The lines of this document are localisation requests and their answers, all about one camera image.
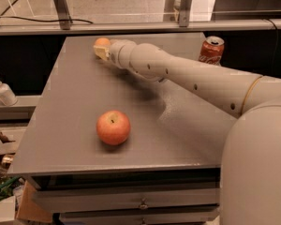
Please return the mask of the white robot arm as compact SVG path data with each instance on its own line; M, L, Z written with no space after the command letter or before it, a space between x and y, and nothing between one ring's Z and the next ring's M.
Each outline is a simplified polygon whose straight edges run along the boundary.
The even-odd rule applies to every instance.
M170 80L235 117L223 148L220 225L281 225L281 79L98 39L94 52L143 78Z

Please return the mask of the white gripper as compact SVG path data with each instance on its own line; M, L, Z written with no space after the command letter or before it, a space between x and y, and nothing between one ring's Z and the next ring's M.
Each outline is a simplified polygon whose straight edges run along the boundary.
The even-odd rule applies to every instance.
M95 45L94 53L100 59L110 61L118 68L128 68L130 54L137 46L134 41L126 39L116 39L111 42L111 46Z

